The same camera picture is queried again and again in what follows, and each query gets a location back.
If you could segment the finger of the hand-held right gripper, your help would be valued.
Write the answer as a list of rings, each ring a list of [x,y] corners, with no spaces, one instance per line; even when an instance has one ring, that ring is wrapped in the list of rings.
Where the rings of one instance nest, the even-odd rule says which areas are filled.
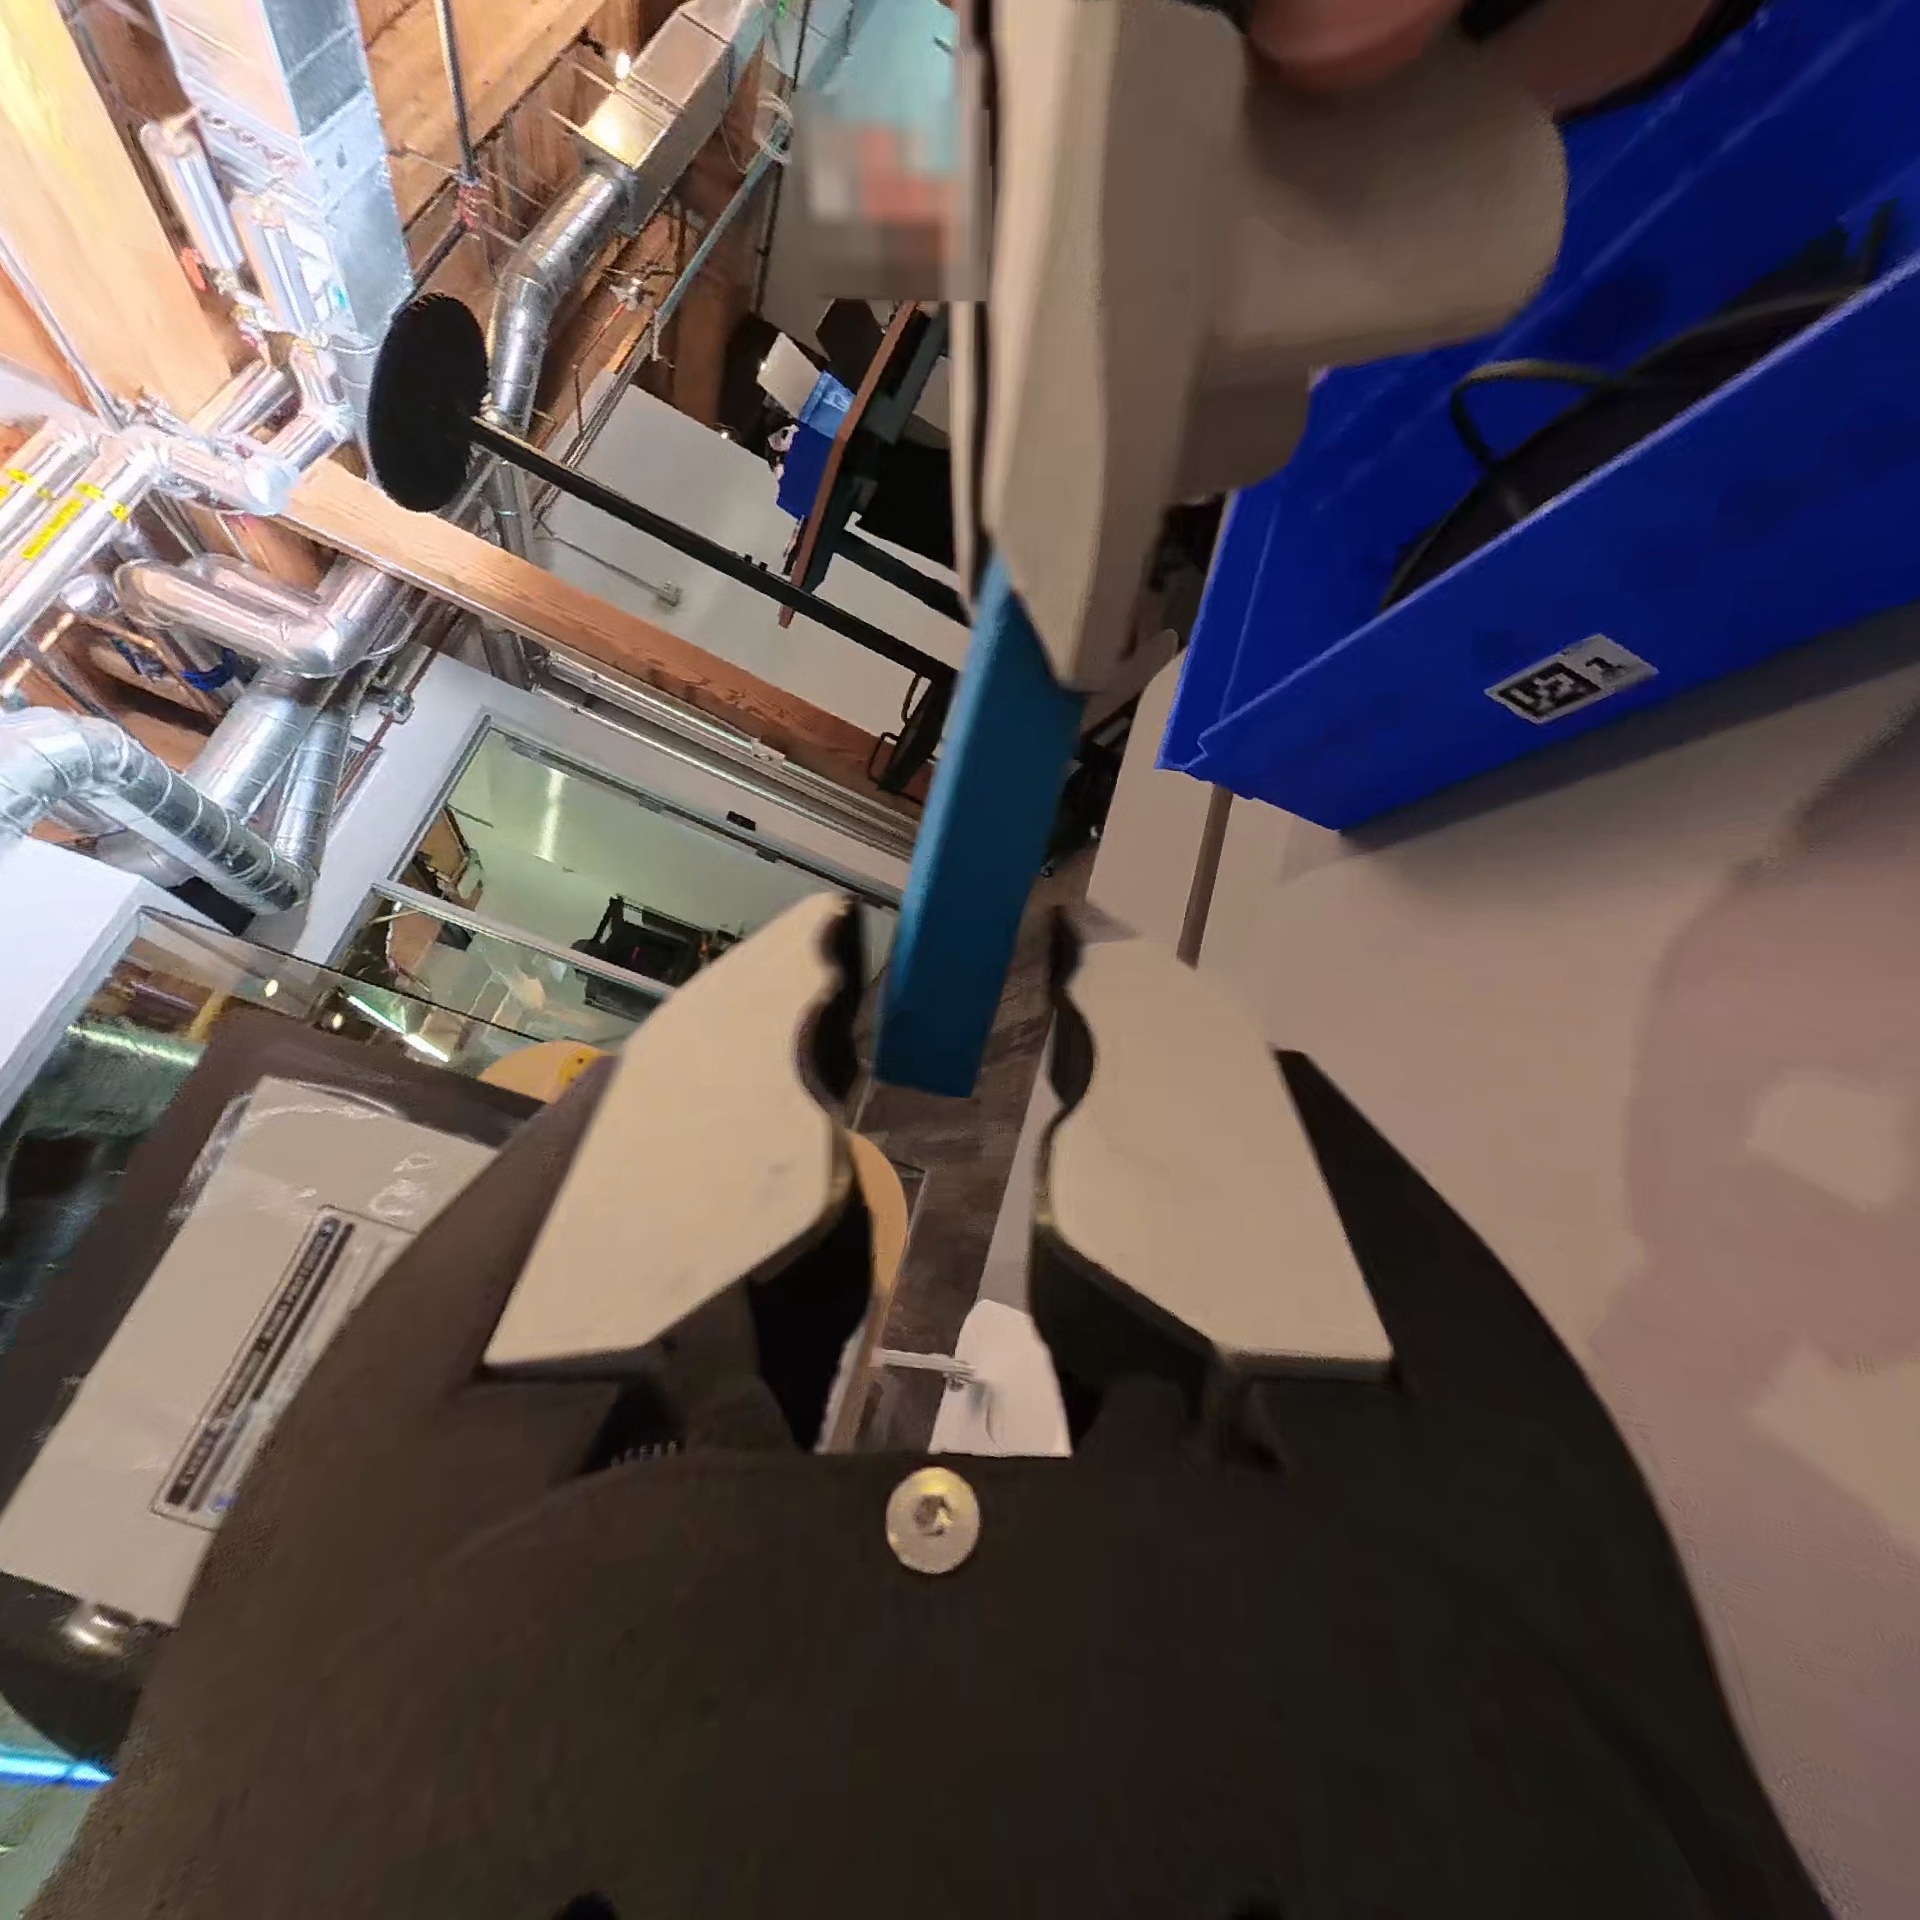
[[[1277,475],[1315,371],[1465,342],[1554,263],[1556,126],[1443,29],[1303,95],[1204,4],[985,4],[965,29],[983,306],[964,555],[1105,690],[1161,516]]]

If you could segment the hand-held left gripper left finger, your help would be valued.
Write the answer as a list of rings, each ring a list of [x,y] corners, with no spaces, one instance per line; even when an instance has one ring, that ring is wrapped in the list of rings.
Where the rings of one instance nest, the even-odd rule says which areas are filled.
[[[672,989],[623,1043],[488,1373],[643,1354],[821,1245],[851,1196],[858,903],[809,894]]]

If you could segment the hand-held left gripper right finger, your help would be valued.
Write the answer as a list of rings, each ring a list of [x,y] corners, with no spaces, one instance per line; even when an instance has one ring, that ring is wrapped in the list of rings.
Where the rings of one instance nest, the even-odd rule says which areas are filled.
[[[1394,1349],[1277,1050],[1152,940],[1059,928],[1034,1259],[1234,1373],[1392,1373]]]

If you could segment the blue rectangular block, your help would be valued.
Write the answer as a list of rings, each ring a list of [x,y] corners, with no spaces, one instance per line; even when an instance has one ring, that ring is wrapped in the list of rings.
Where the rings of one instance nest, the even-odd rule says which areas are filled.
[[[1005,561],[992,560],[883,982],[883,1083],[973,1095],[1084,706],[1055,676]]]

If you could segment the blue plastic bin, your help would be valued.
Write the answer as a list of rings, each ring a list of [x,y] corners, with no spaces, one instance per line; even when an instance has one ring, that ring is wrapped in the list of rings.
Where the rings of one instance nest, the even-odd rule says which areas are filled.
[[[1563,121],[1481,336],[1320,377],[1159,765],[1351,828],[1916,600],[1916,4],[1718,4]]]

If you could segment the grey desk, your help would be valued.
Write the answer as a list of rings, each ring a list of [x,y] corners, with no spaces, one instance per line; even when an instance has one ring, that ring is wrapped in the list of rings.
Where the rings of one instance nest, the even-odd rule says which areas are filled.
[[[1132,1431],[985,1918],[1916,1918],[1916,611],[1337,840],[1226,964],[1398,1365]]]

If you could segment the blue storage bin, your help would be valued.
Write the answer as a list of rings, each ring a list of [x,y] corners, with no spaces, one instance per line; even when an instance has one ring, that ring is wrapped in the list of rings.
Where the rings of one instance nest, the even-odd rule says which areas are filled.
[[[802,400],[799,418],[780,456],[776,506],[802,524],[821,503],[829,454],[847,423],[854,391],[834,371],[821,371]]]

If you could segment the insulated silver pipes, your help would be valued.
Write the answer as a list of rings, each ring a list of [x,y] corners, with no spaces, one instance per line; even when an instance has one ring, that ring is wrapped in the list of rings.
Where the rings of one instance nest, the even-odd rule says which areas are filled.
[[[350,427],[333,353],[293,342],[280,364],[236,377],[193,420],[148,411],[115,433],[63,432],[63,491],[35,519],[2,519],[2,660],[50,615],[88,611],[85,575],[94,560],[118,560],[148,496],[280,514]],[[342,561],[318,593],[302,593],[229,560],[125,560],[109,593],[142,628],[249,660],[256,681],[193,772],[170,768],[115,720],[2,712],[2,848],[63,805],[85,805],[143,844],[163,884],[197,877],[256,918],[302,909],[319,875],[350,729],[382,660],[405,642],[419,591],[369,561]]]

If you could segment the rectangular metal duct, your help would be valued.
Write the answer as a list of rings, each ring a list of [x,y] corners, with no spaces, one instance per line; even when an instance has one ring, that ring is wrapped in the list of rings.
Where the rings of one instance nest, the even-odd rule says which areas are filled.
[[[168,54],[275,316],[333,355],[365,411],[410,298],[357,4],[155,4]]]

